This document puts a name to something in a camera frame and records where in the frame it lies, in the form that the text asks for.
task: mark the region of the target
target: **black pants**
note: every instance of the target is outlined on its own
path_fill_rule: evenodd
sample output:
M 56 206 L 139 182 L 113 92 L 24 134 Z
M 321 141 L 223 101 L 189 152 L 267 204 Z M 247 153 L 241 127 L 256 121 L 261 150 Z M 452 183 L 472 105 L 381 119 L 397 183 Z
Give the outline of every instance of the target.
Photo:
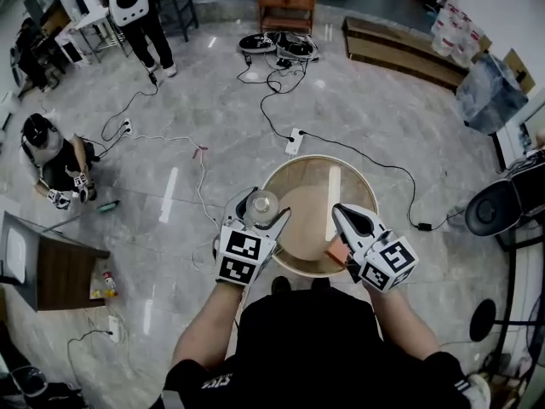
M 19 61 L 19 68 L 25 72 L 34 86 L 43 89 L 48 85 L 48 79 L 45 77 L 43 67 L 37 63 L 37 60 L 31 53 L 24 53 Z
M 85 157 L 87 159 L 87 166 L 91 168 L 91 159 L 95 155 L 95 148 L 90 142 L 84 142 Z M 71 191 L 74 188 L 74 179 L 70 177 L 66 171 L 79 172 L 79 163 L 74 153 L 74 146 L 64 141 L 62 149 L 59 154 L 52 158 L 42 168 L 42 178 L 47 183 L 48 187 L 56 189 L 57 191 Z
M 147 42 L 144 34 L 146 34 L 155 46 L 155 50 L 161 60 L 163 68 L 169 68 L 174 64 L 172 61 L 172 52 L 170 51 L 167 38 L 164 36 L 163 28 L 159 22 L 159 15 L 155 9 L 155 3 L 149 0 L 150 11 L 146 16 L 133 21 L 132 23 L 121 27 L 121 31 L 129 41 L 135 55 L 144 62 L 147 67 L 153 66 L 153 58 L 150 52 L 147 51 Z

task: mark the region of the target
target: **standing person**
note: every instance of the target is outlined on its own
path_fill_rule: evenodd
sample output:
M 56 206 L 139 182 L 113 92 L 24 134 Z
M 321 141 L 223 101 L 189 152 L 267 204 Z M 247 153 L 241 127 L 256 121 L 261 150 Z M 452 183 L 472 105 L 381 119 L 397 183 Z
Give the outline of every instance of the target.
M 48 197 L 49 190 L 71 191 L 74 176 L 84 173 L 89 181 L 89 200 L 96 199 L 95 185 L 89 175 L 91 161 L 99 160 L 95 149 L 73 132 L 61 132 L 59 120 L 47 119 L 39 113 L 27 118 L 19 158 L 40 195 Z
M 236 353 L 225 359 L 243 291 L 215 286 L 180 336 L 152 409 L 486 407 L 480 377 L 469 383 L 397 290 L 369 289 L 371 307 L 328 279 L 292 291 L 278 277 L 272 295 L 243 311 Z
M 32 18 L 26 18 L 20 26 L 19 33 L 15 39 L 15 48 L 19 56 L 18 65 L 21 71 L 26 73 L 34 86 L 37 86 L 42 91 L 48 91 L 48 79 L 45 76 L 45 70 L 37 62 L 32 54 L 31 45 L 34 35 L 32 34 L 32 26 L 34 21 Z
M 136 57 L 144 63 L 149 72 L 154 72 L 157 70 L 157 62 L 155 62 L 147 50 L 147 42 L 144 37 L 144 34 L 146 34 L 155 46 L 164 72 L 169 78 L 172 78 L 176 74 L 176 65 L 172 60 L 172 51 L 170 50 L 167 38 L 164 36 L 163 28 L 155 9 L 155 3 L 153 0 L 148 0 L 148 2 L 150 10 L 146 16 L 120 27 L 120 29 L 135 51 Z M 108 0 L 100 0 L 100 4 L 107 8 Z

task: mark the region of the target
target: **black cap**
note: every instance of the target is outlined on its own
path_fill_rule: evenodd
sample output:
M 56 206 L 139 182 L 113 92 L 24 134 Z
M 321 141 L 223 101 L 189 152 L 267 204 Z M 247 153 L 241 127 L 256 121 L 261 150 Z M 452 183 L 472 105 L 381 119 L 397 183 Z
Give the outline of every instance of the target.
M 33 113 L 23 125 L 23 135 L 34 147 L 40 147 L 48 140 L 48 123 L 39 113 Z

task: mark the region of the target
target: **white cable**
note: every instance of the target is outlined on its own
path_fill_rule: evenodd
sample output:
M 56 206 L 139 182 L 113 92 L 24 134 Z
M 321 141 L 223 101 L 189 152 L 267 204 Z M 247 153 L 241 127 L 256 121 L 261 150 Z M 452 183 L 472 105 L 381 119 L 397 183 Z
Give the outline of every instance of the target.
M 207 218 L 209 220 L 211 220 L 214 225 L 215 225 L 215 229 L 219 232 L 220 231 L 220 226 L 218 225 L 217 221 L 212 218 L 210 216 L 210 214 L 208 213 L 208 210 L 206 209 L 206 204 L 204 202 L 204 199 L 203 199 L 203 195 L 201 194 L 201 188 L 203 186 L 203 182 L 204 182 L 204 178 L 206 176 L 206 167 L 204 166 L 204 162 L 203 162 L 203 149 L 198 146 L 197 144 L 195 144 L 195 142 L 189 137 L 189 136 L 176 136 L 174 138 L 165 138 L 164 136 L 148 136 L 148 135 L 137 135 L 137 136 L 128 136 L 128 138 L 131 138 L 133 140 L 137 140 L 137 139 L 140 139 L 140 138 L 144 138 L 144 139 L 147 139 L 147 140 L 163 140 L 163 141 L 167 141 L 167 142 L 171 142 L 171 141 L 179 141 L 179 140 L 187 140 L 189 142 L 191 142 L 191 144 L 198 150 L 199 154 L 200 154 L 200 157 L 199 157 L 199 161 L 200 161 L 200 164 L 201 164 L 201 169 L 202 169 L 202 174 L 201 174 L 201 180 L 200 182 L 198 183 L 198 186 L 197 186 L 197 195 L 198 197 L 200 198 L 201 200 L 201 204 L 203 206 L 203 210 L 204 210 L 204 214 L 207 216 Z M 214 271 L 212 271 L 212 273 L 209 273 L 209 272 L 204 272 L 198 265 L 197 263 L 195 263 L 195 260 L 194 260 L 194 255 L 195 255 L 195 252 L 197 250 L 200 250 L 202 249 L 203 247 L 205 247 L 206 245 L 210 244 L 211 242 L 213 242 L 215 239 L 215 235 L 214 235 L 214 238 L 211 239 L 210 241 L 206 241 L 204 244 L 201 244 L 199 247 L 195 248 L 191 255 L 190 255 L 190 259 L 191 259 L 191 264 L 198 270 L 200 271 L 201 273 L 204 273 L 204 274 L 213 274 Z

